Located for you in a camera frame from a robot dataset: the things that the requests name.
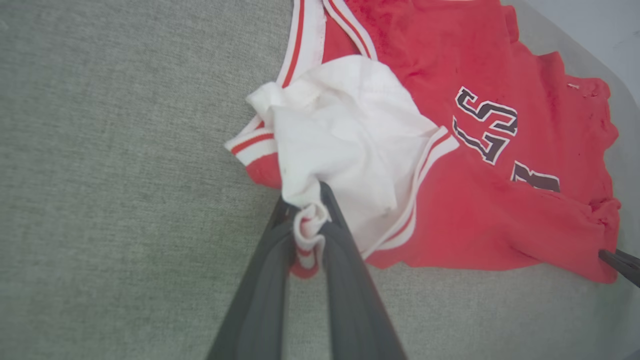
white fabric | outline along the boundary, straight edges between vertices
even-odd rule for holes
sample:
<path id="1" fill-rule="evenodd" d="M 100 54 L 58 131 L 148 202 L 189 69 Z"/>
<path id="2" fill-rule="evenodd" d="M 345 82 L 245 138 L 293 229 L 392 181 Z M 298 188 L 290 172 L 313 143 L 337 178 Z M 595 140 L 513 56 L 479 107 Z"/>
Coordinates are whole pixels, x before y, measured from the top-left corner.
<path id="1" fill-rule="evenodd" d="M 339 58 L 287 88 L 265 84 L 248 102 L 275 134 L 282 197 L 303 209 L 294 230 L 299 248 L 324 240 L 316 235 L 328 219 L 320 181 L 331 186 L 360 252 L 372 253 L 407 228 L 426 175 L 420 172 L 447 130 L 419 113 L 386 65 L 359 55 Z M 457 147 L 447 141 L 444 152 Z"/>

black tongs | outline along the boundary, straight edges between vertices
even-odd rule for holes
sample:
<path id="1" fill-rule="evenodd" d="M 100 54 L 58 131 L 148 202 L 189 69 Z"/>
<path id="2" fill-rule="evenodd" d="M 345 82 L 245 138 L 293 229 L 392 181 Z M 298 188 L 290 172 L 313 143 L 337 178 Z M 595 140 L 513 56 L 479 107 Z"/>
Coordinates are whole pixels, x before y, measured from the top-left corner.
<path id="1" fill-rule="evenodd" d="M 615 254 L 600 250 L 598 257 L 640 288 L 640 259 L 618 249 Z"/>
<path id="2" fill-rule="evenodd" d="M 324 235 L 334 360 L 406 359 L 331 188 L 321 183 L 331 215 Z M 292 221 L 298 208 L 278 200 L 207 360 L 281 360 Z"/>

red fabric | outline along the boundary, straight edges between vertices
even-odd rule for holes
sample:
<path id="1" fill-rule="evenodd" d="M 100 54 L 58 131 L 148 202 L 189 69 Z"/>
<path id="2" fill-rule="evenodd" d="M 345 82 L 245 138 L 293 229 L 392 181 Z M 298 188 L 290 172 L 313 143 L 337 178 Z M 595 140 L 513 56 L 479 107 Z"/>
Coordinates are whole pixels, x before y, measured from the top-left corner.
<path id="1" fill-rule="evenodd" d="M 518 41 L 514 9 L 498 0 L 347 5 L 420 112 L 461 144 L 423 182 L 411 240 L 368 262 L 507 270 L 542 261 L 615 281 L 598 259 L 600 249 L 615 250 L 620 221 L 604 165 L 618 136 L 607 85 L 567 76 L 557 53 L 533 55 Z M 503 110 L 483 118 L 483 104 Z M 506 142 L 493 159 L 470 144 L 491 150 L 485 134 Z"/>

gray tablecloth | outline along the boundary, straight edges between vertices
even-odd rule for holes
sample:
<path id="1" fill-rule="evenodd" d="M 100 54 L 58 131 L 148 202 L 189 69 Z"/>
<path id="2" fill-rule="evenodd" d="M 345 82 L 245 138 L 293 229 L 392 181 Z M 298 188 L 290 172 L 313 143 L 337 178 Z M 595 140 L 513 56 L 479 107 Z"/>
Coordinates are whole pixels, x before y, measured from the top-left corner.
<path id="1" fill-rule="evenodd" d="M 223 149 L 275 78 L 289 0 L 0 0 L 0 359 L 201 359 L 278 193 Z M 640 253 L 630 94 L 518 4 L 536 53 L 611 86 L 621 248 Z M 547 265 L 372 275 L 412 359 L 621 359 L 638 290 Z M 321 276 L 291 281 L 289 359 L 328 359 Z"/>

